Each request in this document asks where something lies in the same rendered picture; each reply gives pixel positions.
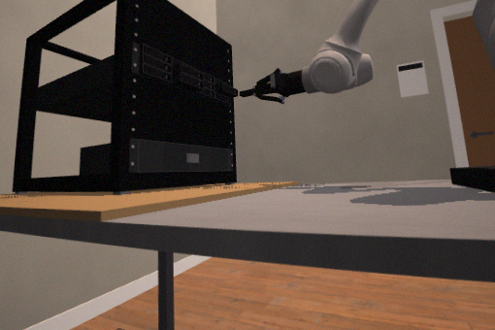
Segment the black metal rack frame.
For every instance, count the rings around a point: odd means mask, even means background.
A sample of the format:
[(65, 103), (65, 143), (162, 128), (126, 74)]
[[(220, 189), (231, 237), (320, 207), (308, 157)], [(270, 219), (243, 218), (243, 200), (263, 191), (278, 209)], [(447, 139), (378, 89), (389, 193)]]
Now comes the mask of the black metal rack frame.
[[(116, 0), (115, 54), (102, 60), (48, 42), (114, 1), (83, 0), (26, 39), (13, 192), (235, 184), (234, 97), (226, 105), (139, 74), (145, 44), (233, 87), (229, 43), (168, 0)], [(39, 87), (42, 47), (91, 65)], [(81, 148), (80, 176), (31, 179), (36, 111), (112, 119), (111, 142)]]

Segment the tan flat board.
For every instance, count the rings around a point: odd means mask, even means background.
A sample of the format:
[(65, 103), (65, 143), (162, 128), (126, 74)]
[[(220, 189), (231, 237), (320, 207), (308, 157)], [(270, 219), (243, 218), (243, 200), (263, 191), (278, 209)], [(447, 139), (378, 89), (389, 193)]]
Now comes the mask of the tan flat board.
[(94, 194), (99, 192), (45, 192), (65, 204), (52, 202), (51, 200), (29, 198), (31, 196), (21, 196), (24, 194), (0, 194), (0, 201), (10, 205), (6, 206), (5, 204), (0, 204), (0, 215), (105, 221), (231, 198), (296, 184), (299, 184), (299, 182), (219, 183), (140, 190), (141, 193), (153, 200), (118, 198), (119, 196), (112, 194)]

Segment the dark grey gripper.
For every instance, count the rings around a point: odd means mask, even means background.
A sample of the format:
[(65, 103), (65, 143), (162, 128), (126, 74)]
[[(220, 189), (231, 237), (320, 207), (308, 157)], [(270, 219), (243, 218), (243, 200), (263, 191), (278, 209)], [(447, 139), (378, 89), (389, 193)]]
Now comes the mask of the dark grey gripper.
[[(240, 91), (240, 96), (248, 97), (253, 95), (261, 100), (275, 101), (284, 104), (285, 97), (288, 97), (289, 95), (293, 95), (293, 94), (306, 92), (302, 84), (302, 70), (286, 74), (283, 73), (282, 70), (278, 68), (275, 72), (285, 74), (285, 76), (287, 77), (287, 87), (283, 89), (283, 92), (276, 92), (276, 89), (271, 87), (271, 83), (270, 83), (271, 80), (269, 75), (264, 79), (258, 81), (252, 89)], [(282, 95), (282, 97), (278, 98), (278, 97), (264, 95), (271, 93), (278, 93)]]

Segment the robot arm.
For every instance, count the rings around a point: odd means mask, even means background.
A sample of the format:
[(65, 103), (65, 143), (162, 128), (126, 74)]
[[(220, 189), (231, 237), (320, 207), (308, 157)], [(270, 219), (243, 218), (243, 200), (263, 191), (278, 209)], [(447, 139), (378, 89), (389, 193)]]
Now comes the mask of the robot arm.
[[(302, 69), (302, 84), (307, 93), (339, 93), (373, 78), (372, 59), (361, 52), (359, 41), (378, 1), (353, 0), (335, 35), (324, 41), (310, 66)], [(495, 0), (478, 0), (473, 21), (495, 71)]]

